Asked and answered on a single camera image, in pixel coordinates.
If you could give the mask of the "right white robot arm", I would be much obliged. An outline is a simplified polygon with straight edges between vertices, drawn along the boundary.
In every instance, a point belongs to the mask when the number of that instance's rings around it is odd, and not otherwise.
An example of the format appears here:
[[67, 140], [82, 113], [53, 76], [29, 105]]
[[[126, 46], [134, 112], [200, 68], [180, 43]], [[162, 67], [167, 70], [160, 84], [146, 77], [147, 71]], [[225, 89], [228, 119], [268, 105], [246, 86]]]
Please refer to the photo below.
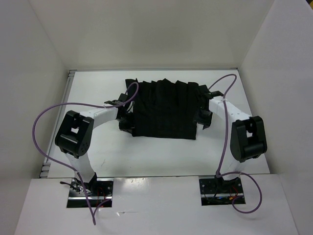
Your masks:
[[211, 126], [213, 116], [225, 121], [227, 141], [222, 149], [223, 160], [218, 165], [214, 186], [217, 191], [226, 192], [231, 187], [231, 180], [239, 177], [247, 162], [267, 151], [267, 139], [261, 117], [241, 111], [221, 96], [201, 97], [194, 121], [206, 129]]

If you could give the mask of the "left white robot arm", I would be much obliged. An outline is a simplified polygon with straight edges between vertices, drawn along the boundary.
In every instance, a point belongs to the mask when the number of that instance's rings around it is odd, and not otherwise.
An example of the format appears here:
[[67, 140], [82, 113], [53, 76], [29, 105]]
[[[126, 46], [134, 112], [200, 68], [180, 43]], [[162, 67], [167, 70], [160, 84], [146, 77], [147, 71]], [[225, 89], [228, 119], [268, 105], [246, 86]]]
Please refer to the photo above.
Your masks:
[[70, 110], [64, 116], [55, 137], [55, 144], [74, 168], [76, 181], [85, 195], [97, 191], [97, 175], [90, 164], [88, 150], [95, 128], [109, 121], [119, 122], [119, 129], [131, 133], [134, 129], [134, 115], [124, 106], [113, 108], [95, 108], [89, 111]]

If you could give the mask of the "black pleated skirt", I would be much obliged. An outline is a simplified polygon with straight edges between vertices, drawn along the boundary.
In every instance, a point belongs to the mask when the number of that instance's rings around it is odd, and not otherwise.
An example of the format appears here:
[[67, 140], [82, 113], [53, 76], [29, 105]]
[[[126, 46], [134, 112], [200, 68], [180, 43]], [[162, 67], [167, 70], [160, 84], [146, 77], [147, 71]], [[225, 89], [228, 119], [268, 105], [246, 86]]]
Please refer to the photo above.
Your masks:
[[167, 79], [142, 81], [138, 85], [133, 82], [133, 79], [125, 81], [127, 95], [134, 97], [133, 137], [196, 139], [198, 83], [173, 83]]

